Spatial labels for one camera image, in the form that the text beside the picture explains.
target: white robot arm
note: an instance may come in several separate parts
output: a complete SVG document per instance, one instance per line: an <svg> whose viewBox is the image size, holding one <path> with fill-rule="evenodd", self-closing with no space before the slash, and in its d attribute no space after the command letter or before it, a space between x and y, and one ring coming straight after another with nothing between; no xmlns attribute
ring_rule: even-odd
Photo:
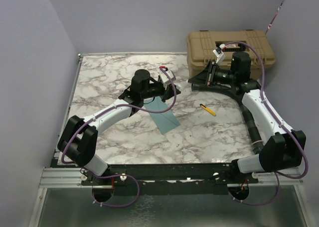
<svg viewBox="0 0 319 227"><path fill-rule="evenodd" d="M224 44L217 47L214 51L216 60L209 61L207 67L188 82L192 83L194 91L222 93L238 103L256 155L233 160L233 172L273 172L299 166L303 157L300 149L304 149L306 142L305 134L287 125L269 103L265 93L261 93L261 85L250 79L251 58L248 53L234 52L230 70L219 67L225 58L222 50L225 47ZM266 135L265 145L254 118Z"/></svg>
<svg viewBox="0 0 319 227"><path fill-rule="evenodd" d="M165 71L162 71L157 81L147 70L137 70L130 87L110 106L84 118L71 117L59 140L58 149L78 166L101 176L108 164L95 154L98 135L118 121L135 114L144 105L144 99L161 97L165 102L172 97L175 100L176 95L180 94L172 83L176 79L174 73L163 66L160 69Z"/></svg>

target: purple wall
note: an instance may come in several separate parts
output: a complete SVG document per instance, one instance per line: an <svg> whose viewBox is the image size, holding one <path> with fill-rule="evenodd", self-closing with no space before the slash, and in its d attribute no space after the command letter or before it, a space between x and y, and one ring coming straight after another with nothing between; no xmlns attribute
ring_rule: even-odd
<svg viewBox="0 0 319 227"><path fill-rule="evenodd" d="M318 0L286 0L268 32L277 56L266 75L267 96L280 115L307 136L309 203L319 223L319 36Z"/></svg>
<svg viewBox="0 0 319 227"><path fill-rule="evenodd" d="M77 67L49 0L0 0L0 225L27 226Z"/></svg>
<svg viewBox="0 0 319 227"><path fill-rule="evenodd" d="M186 52L196 30L266 30L282 0L51 0L81 53Z"/></svg>

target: white marble surface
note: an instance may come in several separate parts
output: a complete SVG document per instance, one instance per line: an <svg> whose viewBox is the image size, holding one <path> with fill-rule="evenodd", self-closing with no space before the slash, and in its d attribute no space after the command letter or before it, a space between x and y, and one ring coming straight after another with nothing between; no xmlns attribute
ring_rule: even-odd
<svg viewBox="0 0 319 227"><path fill-rule="evenodd" d="M186 55L85 56L70 116L84 117L103 109L130 85L137 69L157 77L162 65L174 71L175 84L182 87L172 109L180 126L162 135L148 113L138 112L100 135L97 154L103 160L110 164L208 163L253 155L236 102L222 94L190 90Z"/></svg>

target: white arm segment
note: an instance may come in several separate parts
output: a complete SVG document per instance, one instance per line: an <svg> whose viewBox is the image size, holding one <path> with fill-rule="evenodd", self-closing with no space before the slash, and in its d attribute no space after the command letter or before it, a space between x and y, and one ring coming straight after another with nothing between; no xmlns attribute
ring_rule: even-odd
<svg viewBox="0 0 319 227"><path fill-rule="evenodd" d="M278 125L278 123L271 116L270 112L267 110L265 105L262 103L259 89L251 90L249 93L245 93L242 99L242 103L243 105L246 106L246 108L248 108L248 110L252 113L254 119L261 126L267 140L269 140L269 138L275 135L275 133L277 132L280 134L286 133ZM279 114L276 112L276 110L268 101L267 101L267 104L269 105L271 110L275 113L275 115L278 117L278 119L281 121L281 123L285 125L285 127L288 130L292 130L293 128L285 123L285 121L279 116ZM241 173L264 171L259 161L259 154L239 159L237 164Z"/></svg>
<svg viewBox="0 0 319 227"><path fill-rule="evenodd" d="M260 97L260 90L251 90L249 93L245 93L242 99L243 105L248 108L248 110L252 113L254 119L261 126L262 130L265 133L266 140L268 140L271 136L275 135L275 133L285 134L286 132L278 125L278 123L271 116L270 112L267 110L265 105L262 103ZM267 104L271 108L271 110L275 113L278 119L282 122L282 124L288 129L292 130L293 128L285 123L285 121L279 116L273 106L267 100Z"/></svg>
<svg viewBox="0 0 319 227"><path fill-rule="evenodd" d="M84 121L86 122L89 119L100 114L104 110L109 109L112 106L118 106L120 104L128 104L128 103L122 99L117 99L117 100L115 100L114 103L112 103L108 107L98 111L95 114L84 117ZM99 118L95 119L93 122L90 123L90 126L95 126L97 131L98 131L98 135L101 135L110 126L116 124L120 120L128 118L131 115L131 111L132 111L131 107L115 108L115 109L105 113L104 115L100 116Z"/></svg>
<svg viewBox="0 0 319 227"><path fill-rule="evenodd" d="M84 121L87 122L89 119L95 117L106 109L109 109L112 106L117 106L119 104L128 104L126 101L117 99L110 106L104 108L103 110L98 111L97 113L86 116ZM106 129L110 126L114 125L120 120L126 119L131 115L132 108L131 107L119 107L113 109L106 114L100 116L95 121L90 123L90 126L95 126L98 130L98 135L101 135ZM95 175L101 176L106 169L108 168L108 164L103 161L97 154L93 156L91 161L84 166L86 169L92 171Z"/></svg>

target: yellow marker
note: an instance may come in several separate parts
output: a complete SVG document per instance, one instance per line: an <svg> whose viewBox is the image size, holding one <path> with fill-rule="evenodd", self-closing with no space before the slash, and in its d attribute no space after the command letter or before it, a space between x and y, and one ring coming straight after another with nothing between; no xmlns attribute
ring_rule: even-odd
<svg viewBox="0 0 319 227"><path fill-rule="evenodd" d="M214 113L212 110L210 110L209 108L207 108L204 104L200 104L200 106L205 109L206 111L208 111L210 114L212 114L213 116L216 116L216 113Z"/></svg>

